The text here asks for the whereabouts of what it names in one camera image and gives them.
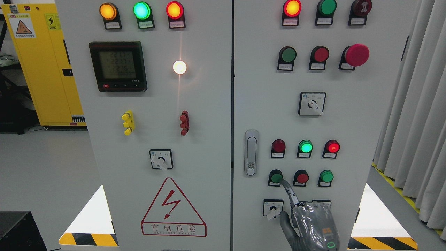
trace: green indicator light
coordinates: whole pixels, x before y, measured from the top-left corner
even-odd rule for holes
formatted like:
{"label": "green indicator light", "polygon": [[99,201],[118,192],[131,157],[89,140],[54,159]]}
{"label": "green indicator light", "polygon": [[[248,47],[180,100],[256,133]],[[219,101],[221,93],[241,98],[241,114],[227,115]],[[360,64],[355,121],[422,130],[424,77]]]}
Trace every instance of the green indicator light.
{"label": "green indicator light", "polygon": [[296,51],[291,48],[286,48],[282,52],[282,59],[283,59],[283,61],[285,61],[287,63],[295,60],[296,59]]}
{"label": "green indicator light", "polygon": [[336,10],[336,1],[335,0],[324,0],[319,5],[319,12],[325,16],[332,14],[333,12],[335,12],[335,10]]}
{"label": "green indicator light", "polygon": [[304,140],[299,144],[299,148],[304,153],[309,153],[313,149],[313,145],[310,140]]}
{"label": "green indicator light", "polygon": [[145,2],[137,2],[133,7],[133,13],[138,19],[146,19],[150,16],[150,7]]}
{"label": "green indicator light", "polygon": [[283,179],[283,177],[282,177],[282,175],[281,174],[279,174],[279,173],[276,173],[276,174],[273,174],[272,176],[271,176],[271,181],[272,182],[274,182],[274,183],[280,183],[280,180],[281,179]]}
{"label": "green indicator light", "polygon": [[323,182],[331,182],[333,180],[333,173],[329,170],[321,173],[321,180]]}

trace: robotic hand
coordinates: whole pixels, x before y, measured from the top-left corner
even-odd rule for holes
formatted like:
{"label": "robotic hand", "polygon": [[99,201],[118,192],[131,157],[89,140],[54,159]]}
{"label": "robotic hand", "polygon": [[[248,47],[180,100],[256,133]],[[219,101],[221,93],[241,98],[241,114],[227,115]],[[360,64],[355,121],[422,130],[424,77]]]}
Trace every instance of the robotic hand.
{"label": "robotic hand", "polygon": [[331,211],[323,203],[299,202],[289,183],[282,179],[280,184],[288,194],[293,226],[298,229],[299,236],[289,222],[285,211],[280,213],[280,226],[291,246],[292,251],[337,251],[339,233]]}

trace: digital power meter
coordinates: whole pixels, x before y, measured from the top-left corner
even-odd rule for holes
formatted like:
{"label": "digital power meter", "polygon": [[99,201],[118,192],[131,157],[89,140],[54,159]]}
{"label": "digital power meter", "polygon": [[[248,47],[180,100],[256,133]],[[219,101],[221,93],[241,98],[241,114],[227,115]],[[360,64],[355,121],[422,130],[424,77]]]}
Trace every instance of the digital power meter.
{"label": "digital power meter", "polygon": [[141,42],[91,42],[88,45],[99,91],[147,90]]}

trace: gray floor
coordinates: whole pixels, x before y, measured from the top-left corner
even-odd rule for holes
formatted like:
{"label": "gray floor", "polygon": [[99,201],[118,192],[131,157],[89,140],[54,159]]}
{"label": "gray floor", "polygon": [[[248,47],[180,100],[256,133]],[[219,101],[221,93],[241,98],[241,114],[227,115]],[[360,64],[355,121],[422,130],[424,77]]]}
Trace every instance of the gray floor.
{"label": "gray floor", "polygon": [[[31,210],[48,250],[100,186],[88,132],[0,134],[0,210]],[[374,170],[368,184],[420,251],[445,251],[446,242]]]}

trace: red terminal connector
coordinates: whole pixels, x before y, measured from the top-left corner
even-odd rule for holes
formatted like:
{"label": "red terminal connector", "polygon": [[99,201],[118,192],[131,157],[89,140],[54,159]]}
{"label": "red terminal connector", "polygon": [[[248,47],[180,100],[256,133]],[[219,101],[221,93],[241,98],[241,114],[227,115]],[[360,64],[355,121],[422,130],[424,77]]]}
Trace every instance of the red terminal connector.
{"label": "red terminal connector", "polygon": [[184,136],[189,131],[189,113],[186,110],[181,112],[180,121],[180,127],[182,128],[181,135]]}

